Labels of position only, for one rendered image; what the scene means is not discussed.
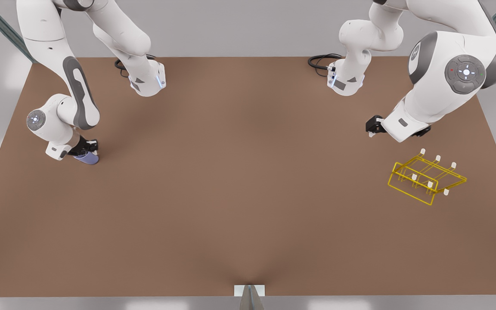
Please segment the purple cup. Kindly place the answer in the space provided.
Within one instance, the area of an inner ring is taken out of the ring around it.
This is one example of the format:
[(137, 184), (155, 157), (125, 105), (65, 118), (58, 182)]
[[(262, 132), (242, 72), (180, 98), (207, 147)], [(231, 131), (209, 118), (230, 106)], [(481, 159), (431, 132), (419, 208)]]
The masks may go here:
[(75, 159), (85, 163), (85, 164), (89, 164), (89, 165), (94, 165), (94, 164), (97, 164), (98, 161), (99, 161), (99, 157), (97, 154), (93, 153), (93, 152), (87, 152), (85, 154), (82, 154), (82, 155), (75, 155), (73, 156)]

